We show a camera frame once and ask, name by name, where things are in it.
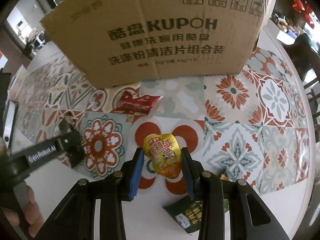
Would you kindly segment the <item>green cracker snack bag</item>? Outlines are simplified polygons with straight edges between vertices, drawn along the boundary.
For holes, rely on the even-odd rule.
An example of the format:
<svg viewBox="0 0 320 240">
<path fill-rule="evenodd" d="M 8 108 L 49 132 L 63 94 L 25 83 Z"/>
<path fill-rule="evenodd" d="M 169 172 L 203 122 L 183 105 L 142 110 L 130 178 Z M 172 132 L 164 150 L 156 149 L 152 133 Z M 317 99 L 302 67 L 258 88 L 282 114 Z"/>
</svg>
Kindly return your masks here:
<svg viewBox="0 0 320 240">
<path fill-rule="evenodd" d="M 187 234 L 192 235 L 200 230 L 202 207 L 202 201 L 193 201 L 186 196 L 163 209 Z"/>
</svg>

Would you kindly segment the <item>yellow quail egg packet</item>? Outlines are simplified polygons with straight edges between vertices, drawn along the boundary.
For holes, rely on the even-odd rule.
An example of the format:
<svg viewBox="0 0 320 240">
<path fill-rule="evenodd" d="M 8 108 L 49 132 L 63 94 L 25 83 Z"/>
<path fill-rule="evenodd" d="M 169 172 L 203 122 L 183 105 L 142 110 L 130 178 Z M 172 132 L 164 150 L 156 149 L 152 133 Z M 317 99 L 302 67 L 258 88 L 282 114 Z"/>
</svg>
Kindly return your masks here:
<svg viewBox="0 0 320 240">
<path fill-rule="evenodd" d="M 182 170 L 181 150 L 176 138 L 170 134 L 152 134 L 144 139 L 144 154 L 151 160 L 154 171 L 175 179 Z"/>
</svg>

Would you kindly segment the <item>dark wooden chair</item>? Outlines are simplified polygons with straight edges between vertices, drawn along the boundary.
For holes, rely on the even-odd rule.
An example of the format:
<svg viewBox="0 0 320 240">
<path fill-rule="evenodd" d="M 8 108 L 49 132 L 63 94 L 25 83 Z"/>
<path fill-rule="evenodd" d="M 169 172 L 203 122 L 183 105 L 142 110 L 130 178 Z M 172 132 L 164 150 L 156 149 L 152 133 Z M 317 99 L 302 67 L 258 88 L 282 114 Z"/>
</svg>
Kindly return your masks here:
<svg viewBox="0 0 320 240">
<path fill-rule="evenodd" d="M 304 85 L 304 89 L 309 89 L 319 83 L 319 54 L 312 49 L 310 37 L 306 33 L 299 35 L 293 44 L 284 44 L 283 48 L 302 82 L 305 80 L 308 71 L 314 71 L 316 77 L 308 81 Z"/>
</svg>

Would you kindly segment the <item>red snack packet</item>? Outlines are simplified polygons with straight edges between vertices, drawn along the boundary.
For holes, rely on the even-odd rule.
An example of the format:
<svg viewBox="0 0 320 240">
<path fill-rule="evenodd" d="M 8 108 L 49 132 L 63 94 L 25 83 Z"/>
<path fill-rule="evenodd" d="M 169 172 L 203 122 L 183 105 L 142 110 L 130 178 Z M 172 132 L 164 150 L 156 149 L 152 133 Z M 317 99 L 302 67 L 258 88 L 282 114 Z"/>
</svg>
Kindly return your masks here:
<svg viewBox="0 0 320 240">
<path fill-rule="evenodd" d="M 162 100 L 163 96 L 131 94 L 126 90 L 118 100 L 114 111 L 118 112 L 137 112 L 149 114 L 153 108 Z"/>
</svg>

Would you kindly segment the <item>patterned tile table runner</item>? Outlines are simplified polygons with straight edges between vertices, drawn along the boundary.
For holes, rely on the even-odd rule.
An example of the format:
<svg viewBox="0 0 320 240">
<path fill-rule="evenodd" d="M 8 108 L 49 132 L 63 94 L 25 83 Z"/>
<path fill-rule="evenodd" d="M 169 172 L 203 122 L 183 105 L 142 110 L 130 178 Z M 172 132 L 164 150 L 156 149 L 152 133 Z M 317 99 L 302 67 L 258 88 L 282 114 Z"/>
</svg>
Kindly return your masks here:
<svg viewBox="0 0 320 240">
<path fill-rule="evenodd" d="M 149 114 L 114 111 L 122 94 L 163 96 Z M 206 170 L 243 178 L 260 194 L 309 176 L 305 108 L 280 54 L 257 48 L 237 75 L 196 76 L 94 88 L 65 55 L 28 73 L 17 96 L 13 151 L 56 136 L 71 115 L 85 158 L 77 172 L 100 179 L 151 134 L 172 134 Z"/>
</svg>

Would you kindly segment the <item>red foil balloons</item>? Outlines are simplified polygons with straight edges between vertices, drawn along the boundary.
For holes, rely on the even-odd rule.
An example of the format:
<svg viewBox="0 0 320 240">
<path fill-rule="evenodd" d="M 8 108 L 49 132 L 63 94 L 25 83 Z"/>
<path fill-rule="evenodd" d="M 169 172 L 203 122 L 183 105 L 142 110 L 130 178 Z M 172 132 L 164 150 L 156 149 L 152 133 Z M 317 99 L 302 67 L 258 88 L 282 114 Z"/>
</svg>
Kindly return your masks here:
<svg viewBox="0 0 320 240">
<path fill-rule="evenodd" d="M 313 13 L 313 10 L 311 9 L 310 5 L 308 5 L 308 3 L 303 4 L 301 0 L 293 0 L 293 5 L 292 5 L 293 9 L 304 15 L 304 18 L 307 22 L 307 24 L 314 29 L 315 28 L 315 24 L 314 21 L 311 17 L 311 14 Z"/>
</svg>

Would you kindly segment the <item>brown cardboard box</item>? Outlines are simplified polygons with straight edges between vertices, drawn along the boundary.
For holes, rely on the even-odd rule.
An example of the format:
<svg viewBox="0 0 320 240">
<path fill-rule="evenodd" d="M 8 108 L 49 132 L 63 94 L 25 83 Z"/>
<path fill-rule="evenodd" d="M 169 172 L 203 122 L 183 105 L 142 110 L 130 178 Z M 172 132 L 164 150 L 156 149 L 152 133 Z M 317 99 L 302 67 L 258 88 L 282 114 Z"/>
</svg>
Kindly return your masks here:
<svg viewBox="0 0 320 240">
<path fill-rule="evenodd" d="M 239 73 L 272 0 L 63 0 L 41 23 L 96 88 Z"/>
</svg>

